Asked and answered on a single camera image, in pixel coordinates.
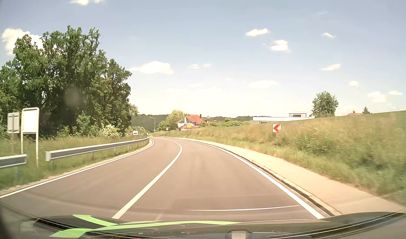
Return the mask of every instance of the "car hood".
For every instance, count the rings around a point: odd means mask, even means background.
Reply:
[[[33,238],[315,238],[355,229],[373,229],[406,218],[403,213],[369,212],[346,214],[320,220],[283,220],[259,222],[235,221],[136,221],[106,219],[91,215],[68,215],[31,218],[19,226],[21,235]]]

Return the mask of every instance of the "street lamp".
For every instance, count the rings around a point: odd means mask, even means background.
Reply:
[[[154,119],[154,133],[156,133],[156,119],[153,117],[150,117],[150,118]]]

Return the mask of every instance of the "sign board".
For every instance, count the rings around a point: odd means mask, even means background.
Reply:
[[[273,133],[280,132],[280,130],[281,130],[281,125],[277,125],[277,124],[272,125],[272,132]]]
[[[36,134],[36,166],[39,166],[39,108],[24,108],[21,111],[21,154],[24,154],[24,133]]]
[[[19,133],[19,112],[8,113],[6,132]]]

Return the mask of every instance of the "blue sky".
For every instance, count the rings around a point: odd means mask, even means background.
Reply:
[[[281,117],[322,91],[337,115],[406,110],[404,0],[4,0],[0,62],[18,35],[67,25],[100,31],[141,113]]]

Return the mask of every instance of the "sidewalk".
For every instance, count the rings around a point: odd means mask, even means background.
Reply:
[[[256,163],[265,170],[275,174],[276,177],[286,182],[291,182],[292,186],[297,186],[297,190],[300,191],[302,189],[301,191],[304,194],[321,206],[324,206],[334,215],[374,211],[398,212],[405,210],[405,207],[401,205],[373,196],[346,184],[330,180],[327,177],[318,175],[280,158],[220,143],[188,138],[187,140],[214,145]]]

